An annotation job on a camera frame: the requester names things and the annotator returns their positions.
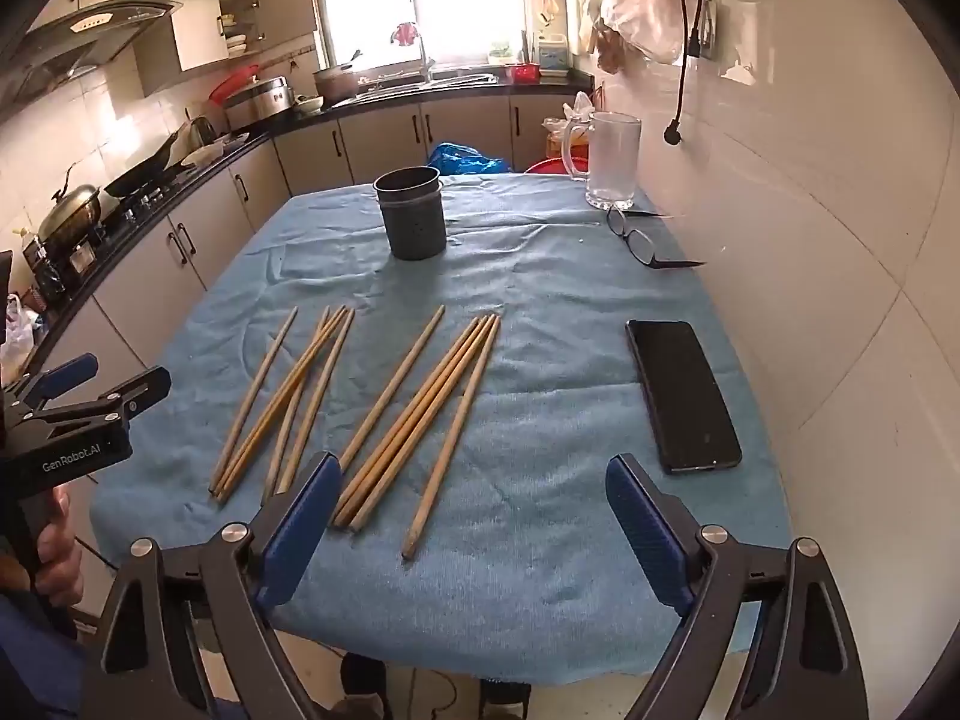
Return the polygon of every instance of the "table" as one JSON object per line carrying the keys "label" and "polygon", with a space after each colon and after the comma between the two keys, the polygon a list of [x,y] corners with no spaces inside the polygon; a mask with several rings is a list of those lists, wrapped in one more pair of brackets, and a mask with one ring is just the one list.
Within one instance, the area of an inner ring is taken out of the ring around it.
{"label": "table", "polygon": [[[440,303],[445,318],[367,450],[469,318],[497,311],[496,347],[416,560],[402,565],[400,544],[453,402],[368,527],[356,538],[324,535],[294,599],[272,619],[364,655],[478,677],[567,683],[649,671],[678,619],[656,603],[606,503],[607,461],[632,452],[700,522],[786,546],[784,493],[750,386],[696,272],[638,264],[584,202],[582,184],[536,175],[443,181],[449,245],[424,262],[390,256],[370,186],[295,197],[257,233],[166,350],[173,390],[134,420],[133,457],[98,474],[97,538],[122,560],[138,536],[163,547],[197,543],[253,517],[272,442],[227,506],[213,504],[206,487],[292,305],[299,317],[254,415],[323,306],[357,309],[307,456],[346,446]],[[664,255],[676,246],[662,221],[638,224]],[[628,319],[693,325],[743,447],[736,469],[661,472]],[[749,646],[749,616],[733,640],[740,649]]]}

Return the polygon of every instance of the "smartphone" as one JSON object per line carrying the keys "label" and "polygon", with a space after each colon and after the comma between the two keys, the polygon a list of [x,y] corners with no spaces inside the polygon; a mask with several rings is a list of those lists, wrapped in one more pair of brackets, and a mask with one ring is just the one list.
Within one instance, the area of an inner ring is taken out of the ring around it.
{"label": "smartphone", "polygon": [[627,339],[667,473],[729,469],[742,452],[727,404],[687,322],[627,322]]}

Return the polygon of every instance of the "chopstick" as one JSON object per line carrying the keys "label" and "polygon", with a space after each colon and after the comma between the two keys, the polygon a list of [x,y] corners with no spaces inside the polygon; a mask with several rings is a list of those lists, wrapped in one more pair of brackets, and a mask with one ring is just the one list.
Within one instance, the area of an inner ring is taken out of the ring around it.
{"label": "chopstick", "polygon": [[306,407],[304,422],[301,423],[301,429],[299,429],[299,432],[296,434],[294,448],[290,452],[290,457],[287,458],[287,464],[283,468],[283,475],[280,477],[280,481],[277,483],[277,494],[286,493],[286,491],[290,489],[290,485],[293,483],[294,477],[296,477],[296,470],[299,468],[299,461],[301,460],[301,457],[304,456],[306,442],[309,440],[310,431],[313,429],[314,420],[317,418],[318,410],[320,410],[320,401],[323,401],[326,388],[330,384],[330,377],[333,375],[333,367],[337,365],[337,359],[340,357],[340,350],[344,347],[344,341],[347,339],[347,332],[349,332],[350,323],[353,322],[353,317],[355,315],[356,309],[350,309],[347,311],[347,317],[344,318],[344,323],[340,326],[340,333],[337,336],[337,340],[333,344],[333,348],[330,350],[330,354],[326,358],[326,362],[323,364],[323,371],[320,372],[320,379],[317,381],[317,386],[315,386],[313,394],[310,396],[310,402]]}
{"label": "chopstick", "polygon": [[299,383],[301,376],[304,375],[307,367],[309,367],[311,362],[313,362],[313,359],[317,356],[320,348],[322,348],[323,345],[329,341],[334,330],[337,329],[337,325],[340,324],[340,320],[344,317],[346,312],[347,307],[341,306],[333,314],[333,317],[330,317],[330,320],[323,326],[323,330],[320,332],[320,335],[317,336],[315,341],[310,343],[310,346],[306,348],[304,354],[301,354],[299,360],[296,361],[296,365],[294,365],[291,371],[287,374],[287,377],[283,380],[280,388],[270,399],[267,407],[263,410],[262,415],[260,415],[260,418],[257,420],[256,425],[253,426],[253,429],[247,435],[247,439],[243,442],[243,445],[237,451],[236,455],[234,455],[229,471],[224,474],[224,478],[217,490],[217,497],[221,503],[226,501],[227,498],[229,498],[229,496],[233,493],[234,488],[240,481],[240,477],[242,477],[244,472],[247,470],[247,466],[250,463],[251,457],[253,456],[253,450],[256,449],[256,445],[258,445],[260,440],[266,434],[267,429],[269,429],[270,422],[277,415],[277,412],[280,410],[283,404],[287,402],[287,398],[290,397],[294,389],[296,389],[296,384]]}
{"label": "chopstick", "polygon": [[421,333],[421,336],[416,339],[414,346],[410,347],[410,351],[407,352],[407,356],[403,358],[403,362],[400,363],[400,367],[397,368],[397,372],[394,373],[394,376],[390,381],[387,382],[387,386],[381,392],[380,397],[376,399],[376,403],[373,404],[373,408],[370,410],[370,413],[367,414],[367,417],[360,423],[360,427],[357,428],[356,433],[353,434],[353,438],[350,439],[347,448],[344,450],[343,454],[340,456],[340,469],[346,471],[350,463],[353,462],[353,458],[357,455],[357,452],[360,451],[360,447],[363,446],[363,442],[367,440],[368,435],[370,435],[373,425],[376,425],[376,420],[380,418],[380,415],[387,408],[387,405],[390,403],[390,399],[394,396],[394,393],[397,391],[397,388],[403,382],[403,379],[406,377],[407,373],[410,372],[410,368],[413,367],[416,358],[419,357],[419,353],[424,350],[427,341],[430,340],[430,336],[433,334],[434,329],[440,323],[440,318],[443,317],[443,311],[445,306],[440,306],[437,309],[437,312],[433,314],[433,319],[430,319],[429,324],[424,328],[424,331]]}
{"label": "chopstick", "polygon": [[437,457],[437,462],[435,466],[433,466],[433,472],[430,474],[430,479],[426,484],[424,497],[421,498],[413,522],[410,525],[410,530],[407,531],[407,536],[403,541],[403,548],[400,550],[400,555],[403,557],[403,560],[414,559],[416,546],[418,546],[419,539],[424,532],[424,526],[430,517],[430,512],[433,511],[433,505],[440,492],[440,484],[443,483],[443,476],[446,474],[446,469],[450,465],[453,450],[457,447],[457,440],[459,440],[464,428],[464,423],[467,421],[467,414],[473,403],[473,396],[476,394],[477,386],[480,385],[484,370],[487,368],[487,360],[490,358],[493,341],[499,329],[500,317],[497,317],[493,321],[493,327],[491,327],[490,333],[487,335],[487,340],[483,344],[480,359],[473,367],[473,372],[470,375],[469,382],[467,382],[467,389],[464,391],[464,396],[460,399],[460,405],[457,407],[457,413],[454,415],[453,424],[450,425],[450,429],[446,433],[446,438],[443,440],[443,448],[440,450],[440,455]]}
{"label": "chopstick", "polygon": [[[330,307],[328,306],[323,309],[323,314],[320,315],[320,323],[317,325],[317,330],[313,334],[311,343],[320,335],[329,316]],[[296,418],[296,409],[299,407],[301,397],[304,396],[305,389],[306,375],[302,376],[299,384],[296,385],[294,394],[290,396],[290,403],[287,405],[287,413],[283,415],[283,423],[280,425],[280,433],[277,435],[277,443],[274,445],[274,454],[270,459],[270,467],[267,470],[267,481],[263,485],[263,497],[260,500],[261,506],[265,505],[270,496],[274,494],[274,488],[277,484],[277,474],[280,472],[280,463],[283,461],[283,450],[287,447],[290,429],[293,427],[294,419]]]}
{"label": "chopstick", "polygon": [[233,418],[233,424],[230,425],[230,432],[227,434],[227,440],[224,442],[224,448],[220,452],[220,457],[217,460],[217,466],[215,469],[213,469],[213,474],[210,476],[210,493],[213,493],[213,490],[216,490],[217,485],[219,485],[220,480],[224,475],[224,471],[227,469],[227,464],[230,462],[230,458],[233,454],[233,447],[236,446],[237,440],[240,437],[240,432],[243,430],[243,423],[247,421],[247,417],[250,415],[250,410],[253,408],[253,401],[256,400],[256,396],[260,391],[261,386],[263,386],[264,379],[267,378],[267,373],[270,370],[270,366],[274,362],[274,358],[277,357],[277,352],[280,351],[280,346],[283,346],[283,340],[287,336],[287,331],[290,329],[290,325],[294,323],[297,310],[298,308],[296,306],[290,310],[290,314],[287,317],[286,322],[283,322],[282,326],[280,327],[280,331],[277,332],[277,337],[274,338],[274,342],[264,355],[263,362],[260,363],[259,370],[256,372],[256,376],[253,377],[253,381],[251,382],[250,387],[247,389],[247,394],[244,396],[243,402],[240,404],[240,408],[237,410],[236,417]]}
{"label": "chopstick", "polygon": [[400,416],[397,418],[397,421],[395,421],[390,427],[390,430],[387,430],[387,435],[382,437],[378,445],[376,445],[376,449],[374,449],[370,456],[368,456],[366,463],[360,467],[360,470],[357,471],[357,474],[352,478],[352,480],[350,480],[347,488],[345,488],[340,494],[340,499],[337,502],[337,508],[334,509],[334,524],[339,524],[336,517],[341,512],[341,509],[347,504],[347,501],[349,501],[349,498],[353,495],[354,491],[357,490],[359,485],[363,483],[363,480],[367,478],[368,474],[370,474],[371,470],[376,466],[377,461],[380,459],[380,455],[382,455],[387,447],[390,446],[390,443],[394,440],[394,437],[397,435],[397,433],[400,432],[400,428],[403,427],[403,424],[406,422],[407,418],[409,418],[409,416],[414,413],[414,410],[416,410],[416,405],[418,405],[419,401],[429,392],[431,386],[434,385],[434,382],[437,381],[437,378],[441,373],[443,373],[443,369],[446,367],[446,364],[453,359],[458,349],[465,341],[467,341],[467,338],[477,326],[478,322],[479,319],[474,317],[474,319],[467,324],[467,328],[464,329],[463,333],[460,333],[460,336],[457,338],[457,340],[453,341],[453,345],[450,346],[448,351],[446,351],[446,354],[443,356],[443,359],[438,362],[436,367],[434,367],[434,370],[432,370],[430,375],[427,376],[424,384],[422,384],[421,388],[416,391],[416,394],[413,396],[413,398],[411,398],[410,402],[403,410],[403,413],[400,414]]}
{"label": "chopstick", "polygon": [[390,463],[392,456],[395,455],[406,437],[410,435],[410,431],[414,429],[416,420],[429,408],[437,391],[450,375],[450,371],[459,362],[463,353],[467,351],[469,343],[479,332],[481,324],[480,319],[470,321],[467,329],[454,341],[453,346],[450,346],[448,352],[443,356],[443,360],[440,360],[424,385],[416,392],[416,395],[407,404],[406,409],[394,422],[390,431],[373,450],[373,454],[368,457],[357,475],[350,480],[347,488],[341,493],[337,509],[334,511],[334,525],[343,527],[356,514],[357,509],[363,504],[364,498],[367,497],[367,493],[370,492],[380,474],[383,473],[383,469]]}
{"label": "chopstick", "polygon": [[490,333],[494,324],[496,324],[496,314],[491,314],[484,319],[483,323],[480,325],[479,331],[476,332],[474,338],[470,342],[469,347],[466,349],[466,351],[464,351],[464,354],[462,357],[460,357],[460,360],[456,362],[456,367],[454,367],[453,371],[450,372],[448,377],[446,377],[438,394],[436,394],[436,396],[431,400],[426,413],[421,415],[421,418],[416,423],[416,427],[414,428],[413,432],[411,432],[410,437],[408,437],[404,445],[400,448],[400,451],[398,451],[397,454],[395,454],[395,456],[390,460],[390,466],[384,471],[383,475],[376,483],[376,487],[374,487],[373,491],[371,491],[367,496],[367,499],[363,502],[363,506],[360,507],[360,511],[357,512],[357,514],[354,515],[354,518],[350,521],[348,526],[350,531],[357,533],[367,523],[367,520],[370,519],[370,515],[376,508],[376,505],[387,493],[392,481],[397,478],[397,474],[399,474],[403,469],[403,466],[413,453],[416,445],[419,443],[419,440],[424,436],[424,433],[426,433],[427,429],[430,427],[430,424],[433,422],[433,419],[437,413],[441,408],[443,408],[443,404],[446,403],[446,399],[448,399],[450,396],[450,392],[453,392],[453,389],[455,386],[457,386],[457,383],[460,381],[460,377],[463,376],[464,371],[470,364],[470,361],[472,361],[477,352],[480,351],[480,347],[483,346],[484,341],[486,341],[486,337]]}

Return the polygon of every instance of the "blue plastic bag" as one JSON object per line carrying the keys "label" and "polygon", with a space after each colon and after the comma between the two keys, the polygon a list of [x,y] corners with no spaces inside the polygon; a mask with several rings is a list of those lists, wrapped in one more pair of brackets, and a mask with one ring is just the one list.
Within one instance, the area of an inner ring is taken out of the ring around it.
{"label": "blue plastic bag", "polygon": [[430,167],[440,175],[473,175],[480,172],[510,172],[505,159],[485,157],[476,148],[457,146],[457,143],[440,143],[430,154]]}

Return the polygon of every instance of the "glass mug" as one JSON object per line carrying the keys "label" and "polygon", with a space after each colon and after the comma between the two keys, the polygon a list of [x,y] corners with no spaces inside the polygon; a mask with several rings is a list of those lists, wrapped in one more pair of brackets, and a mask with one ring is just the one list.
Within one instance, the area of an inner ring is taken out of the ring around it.
{"label": "glass mug", "polygon": [[[577,170],[570,156],[574,127],[590,133],[590,170]],[[587,202],[595,208],[625,211],[634,204],[637,191],[637,159],[640,157],[640,119],[625,113],[594,111],[589,124],[570,119],[563,129],[563,166],[574,178],[587,180]]]}

